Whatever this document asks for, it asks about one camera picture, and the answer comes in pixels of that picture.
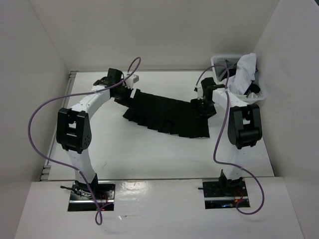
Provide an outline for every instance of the purple cable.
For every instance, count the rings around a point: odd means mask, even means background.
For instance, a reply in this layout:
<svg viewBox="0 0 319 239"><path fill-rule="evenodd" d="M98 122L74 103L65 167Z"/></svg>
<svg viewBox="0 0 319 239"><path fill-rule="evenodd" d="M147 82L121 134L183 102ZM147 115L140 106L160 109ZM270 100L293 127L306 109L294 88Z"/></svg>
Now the purple cable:
<svg viewBox="0 0 319 239"><path fill-rule="evenodd" d="M89 191L90 191L90 193L91 193L91 195L92 195L92 200L94 201L95 206L96 206L96 208L97 208L97 213L96 213L96 215L95 215L95 223L96 223L97 225L99 225L99 226L102 224L102 221L103 221L102 209L105 208L105 207L106 207L107 205L109 205L110 203L104 205L103 207L100 207L100 206L99 206L98 202L96 201L96 198L95 198L95 196L94 196L93 190L92 190L92 188L91 188L91 186L90 186L88 180L86 179L85 175L84 175L77 167L74 167L73 165L70 165L70 164L67 164L67 163L63 163L63 162L60 162L60 161L51 159L51 158L47 157L46 155L44 155L43 153L41 153L40 150L37 149L37 147L35 146L35 144L34 144L34 142L33 142L33 140L32 140L32 136L31 136L31 124L32 124L33 118L34 118L34 116L36 115L36 113L38 113L38 111L39 111L42 107L44 107L45 105L47 105L48 103L50 103L50 102L52 102L52 101L56 101L56 100L59 100L59 99L62 99L62 98L67 98L67 97L72 97L72 96L92 95L92 94L99 93L99 92L102 92L102 91L107 91L107 90L109 90L109 89L112 89L112 88L114 88L114 87L117 87L117 86L123 84L127 79L129 79L129 78L136 72L136 70L137 70L138 67L140 66L140 63L141 63L142 59L141 59L141 57L137 57L137 58L135 58L135 59L132 61L132 63L130 64L130 68L131 68L131 66L134 64L134 62L136 62L137 60L139 60L139 62L137 63L137 65L136 65L135 69L133 70L133 72L130 73L130 74L129 74L127 77L125 77L123 80L121 80L119 83L116 83L116 84L114 84L114 85L112 85L112 86L106 87L106 88L101 89L101 90L98 90L98 91L91 91L91 92L84 92L84 93L76 93L76 94L70 94L70 95L58 96L58 97L52 98L51 100L48 100L48 101L42 103L42 104L32 113L32 115L31 115L31 117L30 117L30 120L29 120L29 123L28 123L28 138L29 138L29 141L30 141L30 143L31 143L32 148L35 150L35 152L37 152L37 154L39 154L41 157L47 159L48 161L51 161L51 162L57 163L57 164L61 164L61 165L63 165L63 166L66 166L66 167L72 168L72 169L74 169L74 170L76 170L76 171L79 171L79 174L83 177L83 179L84 179L84 181L85 181L85 183L86 183L86 185L87 185L87 187L88 187L88 189L89 189ZM97 220L97 216L98 216L98 215L100 215L100 222L98 222L98 220Z"/></svg>
<svg viewBox="0 0 319 239"><path fill-rule="evenodd" d="M198 82L200 81L200 78L204 75L204 73L206 71L208 71L209 69L212 69L213 67L216 67L216 66L220 66L220 67L224 67L222 65L214 65L214 66L210 66L208 67L206 70L203 71L203 73L200 75L200 77L198 78L197 80L197 83L196 83L196 87L197 87L197 84ZM226 106L226 113L225 113L225 117L224 117L224 121L223 121L223 125L220 129L220 132L219 132L219 135L218 135L218 138L217 138L217 141L216 141L216 144L215 144L215 148L214 148L214 154L213 154L213 160L215 163L218 163L218 164L222 164L222 165L230 165L230 166L234 166L234 167L237 167L243 171L245 171L246 173L250 174L257 182L258 186L260 187L260 191L261 191L261 194L262 194L262 202L259 206L259 208L257 208L255 211L253 212L250 212L250 213L246 213L246 212L243 212L241 211L239 208L238 208L238 204L243 202L244 200L240 200L236 203L236 209L242 213L242 214L245 214L245 215L252 215L252 214L255 214L257 212L259 212L261 210L261 208L263 207L264 205L264 202L265 202L265 193L264 193L264 189L263 187L261 186L258 178L256 178L256 176L254 174L252 174L250 171L248 171L247 169L237 165L237 164L234 164L234 163L227 163L227 162L220 162L220 161L217 161L216 159L216 154L217 154L217 149L218 149L218 146L219 146L219 142L221 140L221 137L223 135L223 132L224 132L224 129L225 129L225 126L226 126L226 122L227 122L227 117L228 117L228 113L229 113L229 105L230 105L230 99L229 99L229 94L228 94L228 91L227 91L227 88L228 88L228 80L229 80L229 69L226 68L226 71L227 71L227 80L226 80L226 84L225 84L225 92L226 92L226 96L227 96L227 106Z"/></svg>

